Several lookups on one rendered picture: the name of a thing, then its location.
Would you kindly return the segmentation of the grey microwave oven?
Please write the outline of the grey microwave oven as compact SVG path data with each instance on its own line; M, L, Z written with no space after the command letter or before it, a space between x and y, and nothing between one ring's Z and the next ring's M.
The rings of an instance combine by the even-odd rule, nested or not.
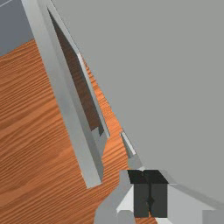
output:
M52 0L143 165L224 204L224 0Z

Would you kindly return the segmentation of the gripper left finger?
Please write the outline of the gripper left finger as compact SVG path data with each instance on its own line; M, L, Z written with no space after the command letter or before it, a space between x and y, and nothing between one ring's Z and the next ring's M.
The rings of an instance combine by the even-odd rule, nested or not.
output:
M98 206L94 224L136 224L135 216L148 217L149 185L132 184L127 170L121 170L119 184Z

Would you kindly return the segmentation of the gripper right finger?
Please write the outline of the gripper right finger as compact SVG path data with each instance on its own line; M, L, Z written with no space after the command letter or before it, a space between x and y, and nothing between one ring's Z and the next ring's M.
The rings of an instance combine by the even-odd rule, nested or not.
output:
M166 170L151 185L150 214L158 224L224 224L224 203L178 183Z

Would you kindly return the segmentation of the grey microwave door with window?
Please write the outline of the grey microwave door with window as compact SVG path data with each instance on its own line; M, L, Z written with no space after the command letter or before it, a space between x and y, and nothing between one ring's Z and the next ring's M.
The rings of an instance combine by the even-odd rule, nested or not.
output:
M109 138L109 130L88 77L84 59L51 0L21 1L86 187L98 186L102 183L102 154ZM72 55L80 69L80 77L84 81L84 88L87 90L87 96L94 106L98 123L93 129L84 112L84 104L78 93L78 84L72 77L65 49L62 47L64 43L68 44L72 50Z

